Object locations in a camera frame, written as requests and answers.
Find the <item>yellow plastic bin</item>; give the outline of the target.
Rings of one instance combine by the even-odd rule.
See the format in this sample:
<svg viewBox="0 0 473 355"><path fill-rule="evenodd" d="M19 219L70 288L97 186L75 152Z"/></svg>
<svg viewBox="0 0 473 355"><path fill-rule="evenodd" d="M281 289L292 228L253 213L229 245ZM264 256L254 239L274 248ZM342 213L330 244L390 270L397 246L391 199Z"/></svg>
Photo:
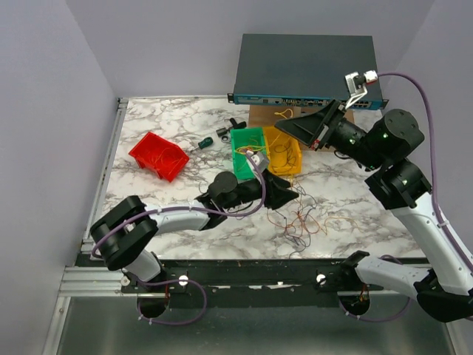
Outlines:
<svg viewBox="0 0 473 355"><path fill-rule="evenodd" d="M302 170L302 151L299 142L274 126L262 128L267 143L267 156L271 173L297 175Z"/></svg>

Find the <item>green plastic bin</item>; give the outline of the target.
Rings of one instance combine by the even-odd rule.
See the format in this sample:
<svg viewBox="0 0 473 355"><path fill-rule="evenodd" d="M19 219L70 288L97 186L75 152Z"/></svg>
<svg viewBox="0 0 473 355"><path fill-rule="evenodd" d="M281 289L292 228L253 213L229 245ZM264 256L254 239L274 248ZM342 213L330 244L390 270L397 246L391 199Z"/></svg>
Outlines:
<svg viewBox="0 0 473 355"><path fill-rule="evenodd" d="M251 150L252 152L265 154L266 147L267 144L261 127L231 130L233 168L238 180L254 178L253 171L248 165L248 159L245 157L246 151Z"/></svg>

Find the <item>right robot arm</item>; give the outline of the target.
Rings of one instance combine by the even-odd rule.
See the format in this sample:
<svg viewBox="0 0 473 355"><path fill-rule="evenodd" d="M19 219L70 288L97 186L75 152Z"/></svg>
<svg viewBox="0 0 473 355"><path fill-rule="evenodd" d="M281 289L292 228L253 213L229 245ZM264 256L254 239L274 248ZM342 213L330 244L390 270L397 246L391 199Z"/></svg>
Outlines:
<svg viewBox="0 0 473 355"><path fill-rule="evenodd" d="M341 103L331 101L316 113L274 126L311 149L333 147L371 172L365 180L369 191L406 227L431 267L412 268L357 251L341 264L341 284L396 291L440 322L471 317L472 254L442 219L431 183L407 158L424 140L418 122L410 112L392 109L366 132L344 115Z"/></svg>

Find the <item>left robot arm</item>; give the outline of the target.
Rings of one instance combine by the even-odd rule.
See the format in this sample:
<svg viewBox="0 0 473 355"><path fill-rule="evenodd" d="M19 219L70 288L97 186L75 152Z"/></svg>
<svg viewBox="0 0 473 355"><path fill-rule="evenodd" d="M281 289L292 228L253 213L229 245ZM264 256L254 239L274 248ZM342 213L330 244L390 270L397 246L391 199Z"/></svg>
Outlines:
<svg viewBox="0 0 473 355"><path fill-rule="evenodd" d="M95 242L93 257L101 258L110 271L125 270L138 278L148 292L163 286L158 257L147 251L153 237L176 231L206 231L229 217L247 217L250 212L234 208L258 201L259 208L277 210L298 198L290 183L268 170L240 182L232 172L221 172L203 194L190 203L148 210L137 196L122 200L97 222L89 233Z"/></svg>

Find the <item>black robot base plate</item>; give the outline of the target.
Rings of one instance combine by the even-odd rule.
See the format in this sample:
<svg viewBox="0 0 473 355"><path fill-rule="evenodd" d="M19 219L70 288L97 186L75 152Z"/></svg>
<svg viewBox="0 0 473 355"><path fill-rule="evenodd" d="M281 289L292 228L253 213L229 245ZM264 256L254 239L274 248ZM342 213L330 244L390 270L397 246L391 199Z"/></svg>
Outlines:
<svg viewBox="0 0 473 355"><path fill-rule="evenodd" d="M379 285L363 287L343 271L341 259L164 260L164 272L144 285L130 277L118 293L135 295L146 307L334 308L340 301L357 310Z"/></svg>

